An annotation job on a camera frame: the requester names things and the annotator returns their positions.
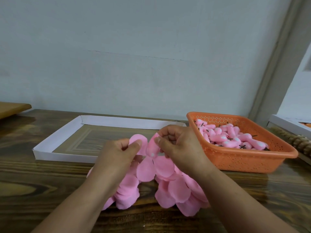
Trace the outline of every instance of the person's left hand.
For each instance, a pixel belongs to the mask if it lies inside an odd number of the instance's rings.
[[[141,140],[130,145],[129,139],[107,141],[87,180],[108,188],[109,196],[114,195],[141,145]]]

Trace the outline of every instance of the fingernail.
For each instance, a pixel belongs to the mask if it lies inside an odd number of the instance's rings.
[[[155,138],[155,143],[158,144],[160,140],[161,140],[160,137],[156,137],[156,138]]]
[[[140,147],[142,146],[142,140],[137,140],[136,142],[137,144],[139,144]]]

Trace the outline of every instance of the white cardboard tray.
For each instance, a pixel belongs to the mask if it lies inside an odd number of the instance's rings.
[[[297,118],[288,118],[281,115],[273,114],[271,115],[269,122],[278,125],[279,127],[288,130],[291,133],[296,135],[303,135],[311,139],[311,128],[299,123],[311,123],[311,119],[297,119]]]
[[[35,158],[37,160],[95,163],[97,156],[52,153],[84,124],[157,130],[170,124],[186,126],[184,123],[174,121],[80,115],[34,147]]]

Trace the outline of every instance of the light blue wall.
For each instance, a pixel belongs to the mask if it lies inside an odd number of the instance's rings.
[[[0,100],[248,115],[290,0],[0,0]]]

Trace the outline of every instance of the hand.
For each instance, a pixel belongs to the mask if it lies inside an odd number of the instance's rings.
[[[129,139],[107,141],[87,180],[108,188],[109,196],[114,195],[141,145],[141,140],[130,145]]]
[[[206,157],[195,133],[190,127],[168,125],[158,131],[161,137],[155,143],[165,156],[184,173],[196,179],[202,170],[215,167]]]

